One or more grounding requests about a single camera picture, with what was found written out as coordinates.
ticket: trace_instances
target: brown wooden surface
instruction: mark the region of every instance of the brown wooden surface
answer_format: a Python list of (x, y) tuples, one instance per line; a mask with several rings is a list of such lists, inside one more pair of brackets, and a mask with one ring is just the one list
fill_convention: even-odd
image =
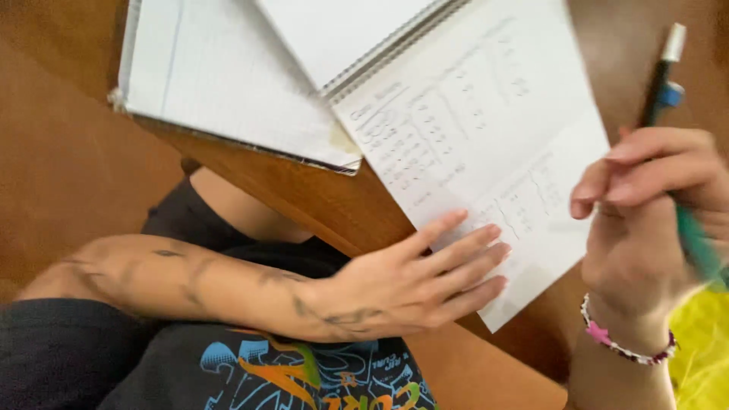
[[(674, 75), (686, 87), (687, 100), (664, 122), (729, 135), (729, 1), (570, 4), (611, 138), (619, 125), (635, 123), (666, 30), (675, 21), (689, 27), (684, 60)], [(0, 0), (0, 36), (99, 101), (116, 85), (124, 18), (124, 0)], [(380, 249), (413, 231), (368, 166), (356, 177), (345, 177), (188, 134), (155, 132), (349, 255)], [(723, 139), (720, 146), (727, 152)], [(461, 324), (538, 371), (564, 380), (580, 328), (577, 304), (583, 291), (573, 270), (496, 335), (477, 317)]]

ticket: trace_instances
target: open notebook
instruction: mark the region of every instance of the open notebook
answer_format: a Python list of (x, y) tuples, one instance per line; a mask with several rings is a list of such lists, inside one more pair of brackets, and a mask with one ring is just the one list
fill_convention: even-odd
[[(470, 209), (436, 250), (504, 228), (514, 252), (498, 273), (511, 285), (480, 312), (492, 331), (584, 255), (589, 223), (569, 217), (569, 193), (608, 144), (563, 0), (340, 0), (356, 15), (327, 0), (258, 1), (315, 85), (346, 66), (327, 99), (417, 228)], [(398, 18), (379, 24), (391, 9)], [(343, 29), (355, 18), (370, 31)], [(349, 61), (350, 44), (374, 51)]]
[(116, 103), (345, 174), (362, 154), (253, 0), (131, 0)]

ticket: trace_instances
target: black t-shirt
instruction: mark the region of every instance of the black t-shirt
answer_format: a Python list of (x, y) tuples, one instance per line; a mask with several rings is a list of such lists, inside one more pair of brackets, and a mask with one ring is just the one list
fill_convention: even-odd
[[(226, 254), (331, 274), (311, 255), (279, 251)], [(309, 344), (212, 323), (144, 324), (72, 299), (5, 306), (0, 332), (3, 409), (437, 408), (402, 339)]]

